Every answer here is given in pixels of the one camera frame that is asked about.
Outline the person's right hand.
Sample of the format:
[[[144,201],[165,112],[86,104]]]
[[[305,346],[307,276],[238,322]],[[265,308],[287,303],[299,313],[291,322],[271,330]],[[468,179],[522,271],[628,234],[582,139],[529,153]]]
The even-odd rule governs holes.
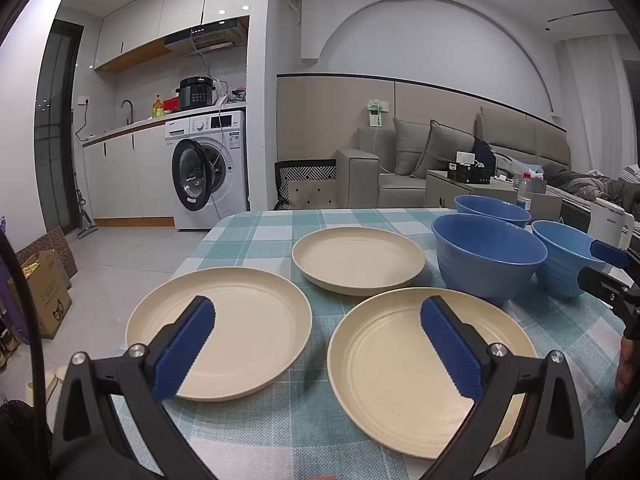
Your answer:
[[[630,339],[623,337],[620,340],[620,362],[618,362],[615,389],[618,393],[624,393],[634,379],[634,354],[636,346]]]

